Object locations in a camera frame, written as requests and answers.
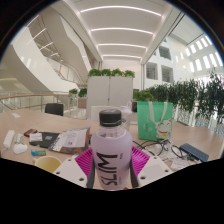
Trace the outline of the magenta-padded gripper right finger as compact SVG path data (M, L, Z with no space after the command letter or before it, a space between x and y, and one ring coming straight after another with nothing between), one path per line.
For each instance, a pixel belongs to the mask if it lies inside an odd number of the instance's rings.
M132 148L130 179L133 188L146 186L172 173L158 156L149 156L136 147Z

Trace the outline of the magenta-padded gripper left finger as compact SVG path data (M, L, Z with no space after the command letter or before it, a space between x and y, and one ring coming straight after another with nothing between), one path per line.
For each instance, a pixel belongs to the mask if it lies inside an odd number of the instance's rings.
M95 165L92 149L66 159L54 174L84 188L92 188L95 180Z

